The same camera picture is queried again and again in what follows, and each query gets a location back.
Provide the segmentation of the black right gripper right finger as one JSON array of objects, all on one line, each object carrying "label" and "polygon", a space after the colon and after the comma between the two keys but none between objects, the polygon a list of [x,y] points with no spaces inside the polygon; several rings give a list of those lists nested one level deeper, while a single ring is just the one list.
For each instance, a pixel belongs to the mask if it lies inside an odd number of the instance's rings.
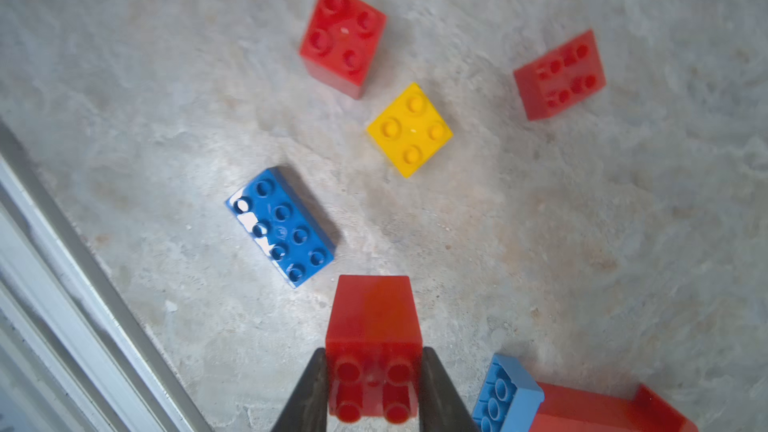
[{"label": "black right gripper right finger", "polygon": [[471,414],[432,347],[422,352],[418,391],[421,432],[475,432]]}]

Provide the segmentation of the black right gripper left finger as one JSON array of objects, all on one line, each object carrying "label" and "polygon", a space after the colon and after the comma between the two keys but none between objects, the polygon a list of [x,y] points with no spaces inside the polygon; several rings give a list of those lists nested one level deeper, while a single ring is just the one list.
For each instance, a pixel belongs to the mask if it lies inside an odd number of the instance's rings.
[{"label": "black right gripper left finger", "polygon": [[326,351],[312,354],[272,432],[326,432],[329,380]]}]

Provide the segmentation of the light blue lego brick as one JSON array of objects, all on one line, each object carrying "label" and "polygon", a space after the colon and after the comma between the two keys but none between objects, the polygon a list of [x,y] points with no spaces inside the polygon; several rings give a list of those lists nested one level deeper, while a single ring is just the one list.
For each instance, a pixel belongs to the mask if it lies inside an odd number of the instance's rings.
[{"label": "light blue lego brick", "polygon": [[545,393],[520,361],[494,354],[472,419],[482,432],[528,432]]}]

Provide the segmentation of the red lego brick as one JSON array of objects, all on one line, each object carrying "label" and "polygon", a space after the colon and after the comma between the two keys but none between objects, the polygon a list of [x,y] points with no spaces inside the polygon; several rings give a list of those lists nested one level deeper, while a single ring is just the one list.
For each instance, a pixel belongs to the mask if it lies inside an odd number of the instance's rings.
[{"label": "red lego brick", "polygon": [[516,69],[513,76],[529,121],[552,118],[606,85],[592,29]]},{"label": "red lego brick", "polygon": [[325,349],[332,416],[399,425],[417,415],[423,339],[407,276],[340,276]]},{"label": "red lego brick", "polygon": [[698,432],[696,424],[666,402],[645,384],[641,384],[632,400],[633,416],[638,431]]},{"label": "red lego brick", "polygon": [[317,0],[299,49],[310,76],[361,98],[386,22],[362,0]]},{"label": "red lego brick", "polygon": [[540,383],[545,398],[530,432],[640,431],[626,399]]}]

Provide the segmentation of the dark blue lego brick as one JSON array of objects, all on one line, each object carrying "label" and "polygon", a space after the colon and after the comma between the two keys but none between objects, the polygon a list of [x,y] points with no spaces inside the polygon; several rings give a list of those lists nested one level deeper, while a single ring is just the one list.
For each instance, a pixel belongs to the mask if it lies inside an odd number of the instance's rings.
[{"label": "dark blue lego brick", "polygon": [[237,190],[226,207],[292,288],[334,260],[334,243],[277,167]]}]

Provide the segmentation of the yellow lego brick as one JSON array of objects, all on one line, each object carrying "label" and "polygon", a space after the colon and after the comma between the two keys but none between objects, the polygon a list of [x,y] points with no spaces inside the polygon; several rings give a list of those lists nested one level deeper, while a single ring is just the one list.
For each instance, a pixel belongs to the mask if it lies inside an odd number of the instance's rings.
[{"label": "yellow lego brick", "polygon": [[417,83],[412,83],[367,128],[404,177],[411,177],[453,133]]}]

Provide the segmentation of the red lego brick top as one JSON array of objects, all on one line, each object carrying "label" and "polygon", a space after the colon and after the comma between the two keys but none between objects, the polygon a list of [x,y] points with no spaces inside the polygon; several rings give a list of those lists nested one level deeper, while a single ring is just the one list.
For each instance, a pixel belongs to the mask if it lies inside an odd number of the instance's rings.
[{"label": "red lego brick top", "polygon": [[592,29],[516,69],[513,76],[529,121],[552,118],[606,85]]}]

